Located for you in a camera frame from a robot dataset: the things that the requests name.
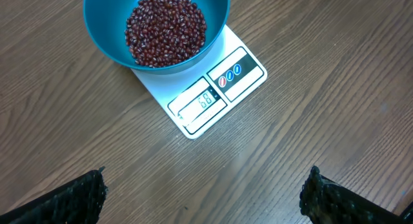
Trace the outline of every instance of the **teal bowl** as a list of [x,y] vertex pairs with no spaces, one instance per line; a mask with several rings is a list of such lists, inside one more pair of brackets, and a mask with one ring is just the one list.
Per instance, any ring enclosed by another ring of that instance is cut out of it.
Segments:
[[208,28],[205,45],[194,57],[172,66],[150,68],[135,64],[126,46],[126,19],[139,0],[84,0],[83,17],[90,37],[97,47],[115,62],[135,70],[153,74],[180,72],[199,62],[211,49],[227,22],[230,0],[192,0],[204,14]]

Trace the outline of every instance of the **white kitchen scale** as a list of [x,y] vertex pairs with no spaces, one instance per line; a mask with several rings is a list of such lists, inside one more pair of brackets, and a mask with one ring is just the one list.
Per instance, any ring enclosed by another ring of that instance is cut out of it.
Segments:
[[182,133],[196,139],[267,79],[264,66],[227,25],[193,67],[169,75],[132,70]]

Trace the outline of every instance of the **scale button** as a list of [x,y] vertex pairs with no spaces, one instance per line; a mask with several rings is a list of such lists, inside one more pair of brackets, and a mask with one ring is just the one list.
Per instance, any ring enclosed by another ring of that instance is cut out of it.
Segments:
[[239,64],[234,65],[234,74],[238,76],[240,75],[240,73],[241,73],[241,65]]
[[227,72],[227,81],[232,81],[234,79],[234,73],[232,72],[232,70],[229,70]]
[[227,85],[227,79],[225,79],[225,77],[221,76],[218,80],[218,84],[221,88],[225,87],[225,85]]

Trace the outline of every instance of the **wooden table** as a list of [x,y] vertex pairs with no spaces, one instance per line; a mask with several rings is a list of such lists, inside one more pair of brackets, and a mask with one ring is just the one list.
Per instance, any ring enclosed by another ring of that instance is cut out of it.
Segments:
[[100,223],[308,223],[312,165],[388,210],[413,188],[413,0],[231,0],[268,80],[196,141],[82,1],[0,0],[0,213],[100,166]]

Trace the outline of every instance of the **pile of red beans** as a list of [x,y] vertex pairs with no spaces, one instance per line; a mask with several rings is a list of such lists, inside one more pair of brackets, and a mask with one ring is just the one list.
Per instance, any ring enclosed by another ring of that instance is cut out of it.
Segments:
[[191,0],[140,0],[126,20],[135,63],[152,68],[183,62],[205,44],[204,15]]

